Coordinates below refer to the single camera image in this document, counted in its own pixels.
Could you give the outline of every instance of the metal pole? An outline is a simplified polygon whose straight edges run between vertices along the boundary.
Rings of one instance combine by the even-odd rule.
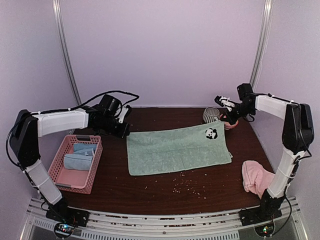
[[[55,17],[56,25],[57,25],[58,32],[59,32],[59,37],[60,37],[60,43],[61,43],[61,48],[62,48],[62,53],[63,53],[63,60],[64,60],[65,69],[66,69],[66,72],[67,72],[67,75],[69,78],[71,90],[72,90],[73,96],[75,98],[75,101],[78,105],[80,105],[82,102],[80,99],[79,91],[78,91],[77,84],[75,81],[75,76],[74,76],[71,62],[70,62],[70,56],[69,56],[69,52],[68,52],[68,48],[67,48],[65,30],[64,30],[61,9],[60,9],[60,0],[52,0],[52,3],[53,3],[54,17]]]
[[[260,37],[259,37],[258,47],[256,50],[255,60],[253,63],[253,68],[252,68],[252,73],[250,78],[250,84],[253,90],[255,90],[257,87],[259,73],[261,70],[261,61],[267,46],[267,39],[268,39],[269,29],[271,25],[272,7],[273,7],[273,0],[265,0]]]

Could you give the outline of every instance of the small cup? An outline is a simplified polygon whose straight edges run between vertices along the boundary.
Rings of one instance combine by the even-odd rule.
[[[220,112],[215,107],[207,107],[203,112],[203,121],[208,124],[219,120]]]

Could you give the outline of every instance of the green towel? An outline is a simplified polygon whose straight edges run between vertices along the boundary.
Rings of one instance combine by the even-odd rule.
[[[132,132],[126,144],[132,176],[231,163],[221,121],[174,130]]]

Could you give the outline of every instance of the basket handle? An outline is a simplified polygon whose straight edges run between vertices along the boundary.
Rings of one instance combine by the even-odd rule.
[[[56,185],[57,187],[62,187],[62,188],[68,188],[68,189],[71,188],[71,185],[70,185],[70,184],[56,183],[55,185]]]
[[[90,135],[75,135],[75,137],[78,141],[91,141]]]

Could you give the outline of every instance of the pink basket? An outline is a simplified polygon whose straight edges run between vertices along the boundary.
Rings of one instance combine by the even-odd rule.
[[[64,167],[65,154],[74,152],[74,144],[97,144],[89,171],[66,169]],[[100,136],[67,135],[56,153],[49,168],[49,175],[58,189],[79,194],[90,194],[94,184],[97,168],[102,154]]]

